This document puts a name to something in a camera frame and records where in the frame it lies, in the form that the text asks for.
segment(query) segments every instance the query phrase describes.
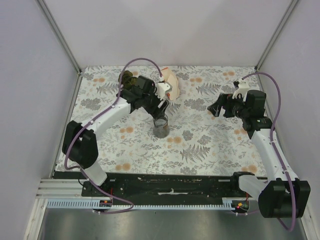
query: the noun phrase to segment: white wall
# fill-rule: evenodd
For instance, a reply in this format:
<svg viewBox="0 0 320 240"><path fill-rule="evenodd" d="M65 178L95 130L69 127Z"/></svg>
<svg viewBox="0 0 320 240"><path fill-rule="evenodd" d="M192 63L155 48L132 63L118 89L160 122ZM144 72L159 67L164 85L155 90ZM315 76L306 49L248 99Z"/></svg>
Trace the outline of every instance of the white wall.
<svg viewBox="0 0 320 240"><path fill-rule="evenodd" d="M311 185L309 204L320 226L320 1L302 0L275 43L262 71L279 83L282 106L277 131L294 171ZM277 92L262 78L272 112Z"/></svg>
<svg viewBox="0 0 320 240"><path fill-rule="evenodd" d="M77 76L35 0L1 1L0 16L0 239L21 240Z"/></svg>
<svg viewBox="0 0 320 240"><path fill-rule="evenodd" d="M46 3L81 67L137 57L160 65L255 66L290 0Z"/></svg>

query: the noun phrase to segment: beige object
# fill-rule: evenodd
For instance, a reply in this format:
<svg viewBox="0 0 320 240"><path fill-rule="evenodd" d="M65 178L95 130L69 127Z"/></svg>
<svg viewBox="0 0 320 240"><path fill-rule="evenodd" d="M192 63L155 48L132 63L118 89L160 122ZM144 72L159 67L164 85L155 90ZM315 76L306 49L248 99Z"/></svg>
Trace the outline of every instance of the beige object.
<svg viewBox="0 0 320 240"><path fill-rule="evenodd" d="M164 69L162 69L161 73L164 81L172 86L171 92L167 94L169 99L171 101L176 100L180 95L179 82L176 75L168 67L165 67Z"/></svg>

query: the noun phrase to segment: floor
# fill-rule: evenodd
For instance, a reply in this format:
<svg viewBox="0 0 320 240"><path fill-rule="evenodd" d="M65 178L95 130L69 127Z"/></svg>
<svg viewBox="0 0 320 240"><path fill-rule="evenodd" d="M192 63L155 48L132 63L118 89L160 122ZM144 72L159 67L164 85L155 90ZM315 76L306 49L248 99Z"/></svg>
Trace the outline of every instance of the floor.
<svg viewBox="0 0 320 240"><path fill-rule="evenodd" d="M300 219L287 232L259 213L221 210L136 210L98 215L83 209L47 209L39 240L306 240Z"/></svg>
<svg viewBox="0 0 320 240"><path fill-rule="evenodd" d="M144 109L134 111L108 129L98 141L98 161L105 172L141 174L232 175L266 172L260 155L237 118L214 117L207 106L220 93L234 91L233 81L254 72L253 67L170 66L179 81L180 97L170 102L166 114L170 134L154 137L153 119ZM121 66L88 67L73 109L81 122L113 102ZM153 66L132 66L135 76L158 80ZM259 89L255 77L248 83ZM64 155L56 165L65 171Z"/></svg>

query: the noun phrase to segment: transparent cup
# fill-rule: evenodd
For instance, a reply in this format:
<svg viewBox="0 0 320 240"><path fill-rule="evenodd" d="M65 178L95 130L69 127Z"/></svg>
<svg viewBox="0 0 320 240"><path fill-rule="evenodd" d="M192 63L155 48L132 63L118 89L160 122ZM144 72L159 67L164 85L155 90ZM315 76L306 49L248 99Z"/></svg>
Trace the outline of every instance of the transparent cup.
<svg viewBox="0 0 320 240"><path fill-rule="evenodd" d="M169 135L168 116L165 114L153 119L153 134L159 139L163 139Z"/></svg>

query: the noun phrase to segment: floral pattern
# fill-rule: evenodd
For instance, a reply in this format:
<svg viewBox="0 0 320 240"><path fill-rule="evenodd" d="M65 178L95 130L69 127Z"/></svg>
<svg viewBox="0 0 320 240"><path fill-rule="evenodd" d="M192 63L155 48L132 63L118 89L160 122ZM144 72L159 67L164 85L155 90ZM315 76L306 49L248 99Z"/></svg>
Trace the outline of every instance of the floral pattern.
<svg viewBox="0 0 320 240"><path fill-rule="evenodd" d="M260 155L238 118L214 117L207 106L220 93L232 93L233 81L254 71L253 67L170 66L179 81L180 97L170 102L166 114L170 129L163 139L153 135L153 119L135 110L117 121L98 140L98 162L105 172L140 174L232 175L236 171L265 176ZM110 105L118 91L120 66L92 66L83 79L72 119L85 124ZM153 66L131 66L133 75L154 81ZM255 77L248 79L259 89ZM57 171L65 171L61 154Z"/></svg>

